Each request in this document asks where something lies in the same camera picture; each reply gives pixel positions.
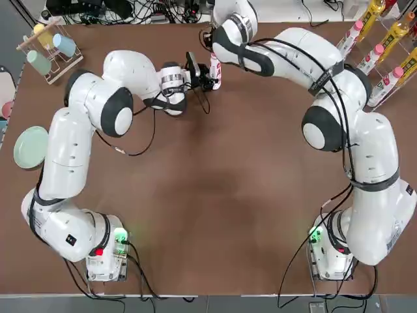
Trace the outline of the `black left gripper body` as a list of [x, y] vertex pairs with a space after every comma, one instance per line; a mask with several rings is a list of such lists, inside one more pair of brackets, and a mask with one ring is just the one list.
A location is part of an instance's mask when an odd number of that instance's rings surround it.
[[186, 64], [182, 68], [183, 82], [186, 85], [188, 85], [188, 88], [200, 86], [202, 69], [203, 69], [203, 64], [198, 64], [197, 68], [195, 68], [193, 64]]

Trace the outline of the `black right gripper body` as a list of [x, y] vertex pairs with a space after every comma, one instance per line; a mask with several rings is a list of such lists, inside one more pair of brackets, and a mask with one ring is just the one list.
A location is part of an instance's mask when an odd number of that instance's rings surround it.
[[210, 53], [213, 52], [212, 50], [213, 32], [214, 32], [214, 29], [212, 27], [210, 29], [206, 28], [206, 29], [200, 30], [200, 44], [206, 51]]

